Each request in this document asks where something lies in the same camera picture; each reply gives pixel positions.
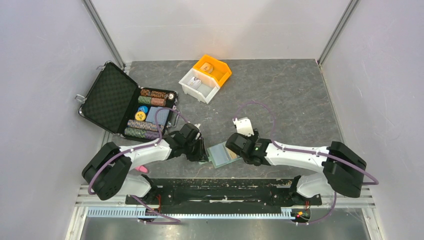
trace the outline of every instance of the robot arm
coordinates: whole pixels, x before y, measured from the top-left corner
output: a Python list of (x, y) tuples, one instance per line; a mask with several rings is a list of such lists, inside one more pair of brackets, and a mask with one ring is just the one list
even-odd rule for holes
[(110, 199), (116, 194), (144, 197), (151, 188), (150, 183), (141, 175), (129, 174), (130, 170), (140, 165), (169, 160), (181, 154), (185, 154), (192, 162), (207, 158), (199, 129), (186, 123), (180, 131), (165, 136), (154, 145), (147, 142), (118, 147), (113, 142), (106, 143), (84, 168), (82, 177), (90, 183), (102, 165), (112, 156), (124, 151), (128, 152), (108, 165), (94, 182), (92, 189), (101, 200)]
[(365, 170), (367, 166), (365, 161), (343, 143), (333, 141), (328, 147), (304, 147), (276, 142), (282, 150), (270, 139), (260, 138), (248, 118), (236, 119), (234, 124), (237, 133), (230, 136), (225, 146), (241, 156), (247, 164), (286, 165), (316, 172), (309, 176), (295, 177), (290, 187), (293, 194), (299, 194), (303, 198), (312, 198), (317, 194), (331, 194), (333, 191), (351, 198), (358, 198), (361, 195), (364, 179), (362, 173), (318, 155), (323, 153), (337, 156)]

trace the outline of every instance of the gray table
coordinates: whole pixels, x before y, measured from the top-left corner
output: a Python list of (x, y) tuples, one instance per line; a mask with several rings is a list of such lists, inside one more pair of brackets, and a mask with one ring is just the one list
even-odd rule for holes
[[(328, 146), (340, 141), (337, 122), (320, 70), (313, 59), (225, 60), (232, 76), (209, 104), (185, 95), (178, 81), (196, 61), (133, 62), (129, 76), (140, 86), (179, 92), (178, 109), (192, 123), (200, 123), (205, 147), (225, 142), (235, 132), (234, 113), (243, 103), (269, 106), (277, 118), (275, 139), (290, 145)], [(272, 120), (267, 111), (250, 105), (240, 116), (249, 117), (262, 138), (269, 138)], [(177, 128), (183, 125), (178, 122)], [(119, 146), (139, 142), (114, 136)], [(147, 164), (151, 178), (293, 178), (312, 172), (290, 166), (253, 166), (242, 160), (215, 169), (185, 156)]]

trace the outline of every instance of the white bin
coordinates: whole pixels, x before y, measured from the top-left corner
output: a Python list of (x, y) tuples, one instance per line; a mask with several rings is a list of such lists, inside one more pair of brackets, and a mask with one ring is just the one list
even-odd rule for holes
[[(192, 77), (201, 80), (201, 85), (197, 89), (193, 89), (188, 85)], [(195, 97), (198, 101), (208, 104), (221, 88), (213, 77), (210, 77), (194, 68), (190, 69), (187, 74), (178, 82), (182, 86), (185, 94)]]

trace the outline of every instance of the pink object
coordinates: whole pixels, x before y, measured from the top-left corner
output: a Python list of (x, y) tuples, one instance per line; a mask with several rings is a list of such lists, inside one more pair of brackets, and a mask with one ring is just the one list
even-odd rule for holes
[(135, 170), (137, 170), (139, 172), (142, 172), (144, 174), (148, 174), (149, 173), (149, 170), (145, 166), (143, 166), (143, 165), (136, 167)]

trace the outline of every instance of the poker chip case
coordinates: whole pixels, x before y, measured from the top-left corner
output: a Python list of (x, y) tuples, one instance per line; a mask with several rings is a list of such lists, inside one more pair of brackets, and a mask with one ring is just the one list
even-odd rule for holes
[[(78, 114), (106, 131), (120, 135), (122, 138), (150, 142), (151, 139), (125, 135), (128, 121), (135, 119), (135, 114), (141, 105), (148, 109), (158, 107), (138, 102), (142, 89), (164, 92), (167, 95), (173, 94), (173, 98), (166, 99), (164, 107), (177, 109), (178, 93), (176, 91), (140, 87), (117, 65), (108, 61), (101, 68), (87, 95), (75, 97), (81, 103)], [(177, 120), (177, 114), (169, 111), (162, 134), (165, 134), (167, 128), (175, 125)]]

